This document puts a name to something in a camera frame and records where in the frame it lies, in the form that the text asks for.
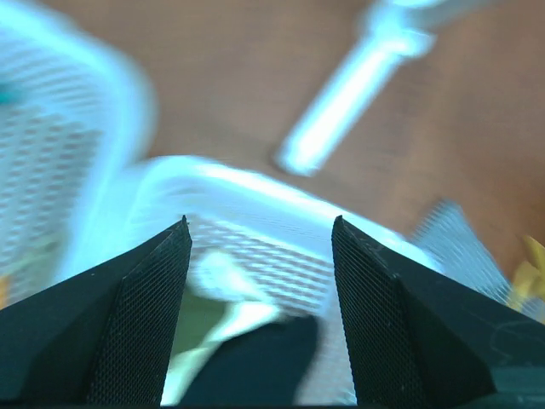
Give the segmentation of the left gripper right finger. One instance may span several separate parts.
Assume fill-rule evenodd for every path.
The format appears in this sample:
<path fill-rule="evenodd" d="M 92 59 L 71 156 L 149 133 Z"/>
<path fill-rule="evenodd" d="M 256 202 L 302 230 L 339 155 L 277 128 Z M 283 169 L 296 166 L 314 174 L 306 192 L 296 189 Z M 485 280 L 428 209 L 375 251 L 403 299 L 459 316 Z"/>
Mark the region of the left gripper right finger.
<path fill-rule="evenodd" d="M 544 327 L 341 217 L 332 250 L 360 405 L 541 405 Z"/>

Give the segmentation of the grey striped underwear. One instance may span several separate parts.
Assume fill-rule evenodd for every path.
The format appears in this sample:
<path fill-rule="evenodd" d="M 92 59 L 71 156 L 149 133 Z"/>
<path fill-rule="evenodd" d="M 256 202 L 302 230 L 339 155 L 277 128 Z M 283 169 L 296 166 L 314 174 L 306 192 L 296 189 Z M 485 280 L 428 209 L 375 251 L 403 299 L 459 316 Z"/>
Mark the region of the grey striped underwear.
<path fill-rule="evenodd" d="M 460 205 L 438 202 L 420 221 L 411 242 L 450 279 L 505 303 L 510 284 L 470 226 Z"/>

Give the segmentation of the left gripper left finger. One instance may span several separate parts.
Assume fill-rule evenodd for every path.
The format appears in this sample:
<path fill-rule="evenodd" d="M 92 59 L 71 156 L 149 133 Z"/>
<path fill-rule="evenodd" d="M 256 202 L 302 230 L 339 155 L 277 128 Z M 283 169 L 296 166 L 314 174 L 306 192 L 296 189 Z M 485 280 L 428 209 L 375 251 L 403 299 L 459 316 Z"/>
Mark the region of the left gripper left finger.
<path fill-rule="evenodd" d="M 4 405 L 157 405 L 192 239 L 180 220 L 1 313 Z"/>

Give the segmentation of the yellow plastic hanger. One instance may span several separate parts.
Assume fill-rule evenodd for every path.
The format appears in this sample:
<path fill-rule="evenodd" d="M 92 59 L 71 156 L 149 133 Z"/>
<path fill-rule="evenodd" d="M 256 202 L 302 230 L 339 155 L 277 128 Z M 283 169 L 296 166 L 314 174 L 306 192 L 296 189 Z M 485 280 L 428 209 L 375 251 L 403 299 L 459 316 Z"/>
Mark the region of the yellow plastic hanger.
<path fill-rule="evenodd" d="M 514 271 L 511 290 L 506 304 L 522 312 L 528 302 L 542 304 L 533 317 L 544 323 L 544 246 L 531 236 L 524 238 L 527 259 Z"/>

